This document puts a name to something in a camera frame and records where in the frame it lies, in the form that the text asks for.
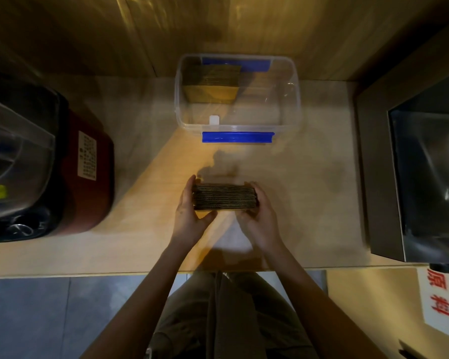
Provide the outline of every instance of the floor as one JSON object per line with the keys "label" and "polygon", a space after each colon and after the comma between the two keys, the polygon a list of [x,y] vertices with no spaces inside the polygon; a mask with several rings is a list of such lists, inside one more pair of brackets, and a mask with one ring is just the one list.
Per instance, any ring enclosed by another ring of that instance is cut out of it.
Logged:
{"label": "floor", "polygon": [[[310,274],[326,290],[325,271]],[[275,272],[259,275],[289,302]],[[178,274],[171,293],[188,277]],[[143,278],[0,279],[0,359],[78,358]]]}

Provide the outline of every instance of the khaki pants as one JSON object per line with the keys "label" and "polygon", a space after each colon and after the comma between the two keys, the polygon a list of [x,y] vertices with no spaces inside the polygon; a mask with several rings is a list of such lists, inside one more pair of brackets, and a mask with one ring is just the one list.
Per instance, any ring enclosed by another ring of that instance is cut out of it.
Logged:
{"label": "khaki pants", "polygon": [[207,359],[318,358],[293,308],[255,272],[196,272],[168,298],[152,359],[199,347]]}

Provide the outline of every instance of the cardboard stack in hands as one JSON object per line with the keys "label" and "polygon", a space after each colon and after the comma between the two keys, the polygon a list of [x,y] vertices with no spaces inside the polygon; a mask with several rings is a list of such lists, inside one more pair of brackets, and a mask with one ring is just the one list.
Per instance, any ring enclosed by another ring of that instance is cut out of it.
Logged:
{"label": "cardboard stack in hands", "polygon": [[253,187],[234,184],[196,184],[193,186],[194,210],[245,210],[257,207]]}
{"label": "cardboard stack in hands", "polygon": [[183,71],[182,85],[190,103],[231,104],[238,93],[241,66],[196,65]]}

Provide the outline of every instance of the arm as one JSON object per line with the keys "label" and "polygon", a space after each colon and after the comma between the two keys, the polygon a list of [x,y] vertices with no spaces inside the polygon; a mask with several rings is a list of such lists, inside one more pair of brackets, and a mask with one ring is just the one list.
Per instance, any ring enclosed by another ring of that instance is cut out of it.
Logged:
{"label": "arm", "polygon": [[268,197],[256,184],[259,208],[241,212],[238,221],[276,271],[320,358],[382,358],[383,353],[323,292],[281,240]]}
{"label": "arm", "polygon": [[82,358],[144,357],[181,263],[216,217],[216,211],[212,211],[198,219],[193,210],[192,186],[195,179],[193,175],[187,181],[181,194],[168,247]]}

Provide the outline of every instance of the sign with red text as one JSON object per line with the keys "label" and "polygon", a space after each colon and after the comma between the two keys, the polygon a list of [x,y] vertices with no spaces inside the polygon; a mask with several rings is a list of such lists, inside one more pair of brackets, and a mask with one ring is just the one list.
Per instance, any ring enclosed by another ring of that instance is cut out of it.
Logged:
{"label": "sign with red text", "polygon": [[449,273],[417,270],[424,322],[449,335]]}

